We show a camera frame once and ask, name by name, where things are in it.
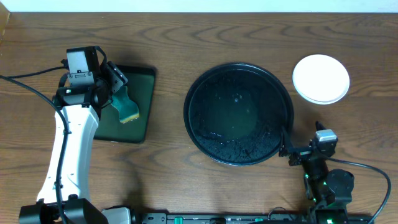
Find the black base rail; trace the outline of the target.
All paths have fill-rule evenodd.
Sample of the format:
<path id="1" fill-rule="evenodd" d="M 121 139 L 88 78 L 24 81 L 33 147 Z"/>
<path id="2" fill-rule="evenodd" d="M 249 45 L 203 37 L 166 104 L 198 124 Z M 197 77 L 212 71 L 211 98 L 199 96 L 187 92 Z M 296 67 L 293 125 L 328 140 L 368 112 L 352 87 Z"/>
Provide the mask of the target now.
<path id="1" fill-rule="evenodd" d="M 143 213 L 132 218 L 135 224 L 248 224 L 248 223 L 315 223 L 304 215 L 272 213 L 271 215 Z"/>

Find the pink plate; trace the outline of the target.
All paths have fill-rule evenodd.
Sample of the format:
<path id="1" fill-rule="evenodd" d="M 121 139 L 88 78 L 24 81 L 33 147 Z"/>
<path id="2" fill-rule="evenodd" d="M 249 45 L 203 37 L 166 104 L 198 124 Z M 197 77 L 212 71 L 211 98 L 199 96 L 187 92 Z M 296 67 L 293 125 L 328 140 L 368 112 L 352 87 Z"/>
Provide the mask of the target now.
<path id="1" fill-rule="evenodd" d="M 350 86 L 345 66 L 323 54 L 301 59 L 293 69 L 292 82 L 302 98 L 318 105 L 336 103 L 347 94 Z"/>

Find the black rectangular tray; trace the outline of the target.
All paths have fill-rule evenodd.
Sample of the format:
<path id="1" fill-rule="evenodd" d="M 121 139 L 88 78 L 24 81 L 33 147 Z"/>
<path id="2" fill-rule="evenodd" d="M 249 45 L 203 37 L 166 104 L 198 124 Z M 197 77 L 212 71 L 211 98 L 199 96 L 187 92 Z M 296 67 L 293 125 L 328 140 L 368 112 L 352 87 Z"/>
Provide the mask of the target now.
<path id="1" fill-rule="evenodd" d="M 94 138 L 104 141 L 142 143 L 146 137 L 147 124 L 155 84 L 155 69 L 118 65 L 128 79 L 127 94 L 139 109 L 139 117 L 127 123 L 119 120 L 119 111 L 108 105 L 101 111 L 101 118 Z"/>

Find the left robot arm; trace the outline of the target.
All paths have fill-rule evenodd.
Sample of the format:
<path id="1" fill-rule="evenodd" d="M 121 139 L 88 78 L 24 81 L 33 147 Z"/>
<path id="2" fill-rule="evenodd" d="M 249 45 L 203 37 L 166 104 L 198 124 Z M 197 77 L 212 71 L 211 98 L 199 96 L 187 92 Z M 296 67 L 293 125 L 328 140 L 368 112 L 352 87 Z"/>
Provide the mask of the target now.
<path id="1" fill-rule="evenodd" d="M 104 104 L 127 78 L 113 62 L 99 74 L 71 67 L 53 103 L 56 133 L 46 180 L 33 205 L 21 207 L 19 223 L 131 223 L 127 207 L 99 211 L 90 202 L 88 174 L 95 132 Z"/>

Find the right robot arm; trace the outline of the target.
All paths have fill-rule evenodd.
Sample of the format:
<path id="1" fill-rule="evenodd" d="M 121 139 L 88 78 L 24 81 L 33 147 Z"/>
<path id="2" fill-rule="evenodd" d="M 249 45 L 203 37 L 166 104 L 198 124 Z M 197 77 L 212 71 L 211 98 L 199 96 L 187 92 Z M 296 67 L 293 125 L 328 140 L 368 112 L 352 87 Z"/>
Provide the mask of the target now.
<path id="1" fill-rule="evenodd" d="M 308 209 L 308 223 L 348 223 L 346 205 L 352 202 L 354 176 L 343 169 L 329 170 L 326 160 L 335 154 L 337 135 L 319 122 L 307 146 L 295 147 L 282 128 L 280 157 L 288 157 L 290 166 L 302 166 L 307 198 L 313 201 Z"/>

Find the round black tray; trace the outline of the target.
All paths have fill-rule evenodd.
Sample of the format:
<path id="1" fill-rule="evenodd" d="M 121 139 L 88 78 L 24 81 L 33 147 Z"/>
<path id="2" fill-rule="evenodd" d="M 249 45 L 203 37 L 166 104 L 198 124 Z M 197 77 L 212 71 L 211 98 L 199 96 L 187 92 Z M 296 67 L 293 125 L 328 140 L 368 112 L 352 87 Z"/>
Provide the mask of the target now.
<path id="1" fill-rule="evenodd" d="M 277 154 L 282 132 L 291 132 L 294 107 L 282 82 L 249 63 L 226 63 L 190 87 L 183 118 L 202 153 L 231 166 L 250 166 Z"/>

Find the green yellow sponge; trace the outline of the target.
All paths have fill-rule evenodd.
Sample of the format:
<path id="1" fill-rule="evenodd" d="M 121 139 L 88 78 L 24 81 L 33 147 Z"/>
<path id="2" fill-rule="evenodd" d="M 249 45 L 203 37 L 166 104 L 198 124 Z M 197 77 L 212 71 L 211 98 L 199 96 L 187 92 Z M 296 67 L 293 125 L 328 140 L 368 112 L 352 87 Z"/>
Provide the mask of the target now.
<path id="1" fill-rule="evenodd" d="M 130 99 L 127 86 L 122 86 L 113 94 L 112 100 L 111 105 L 117 109 L 120 123 L 128 123 L 139 118 L 139 107 Z"/>

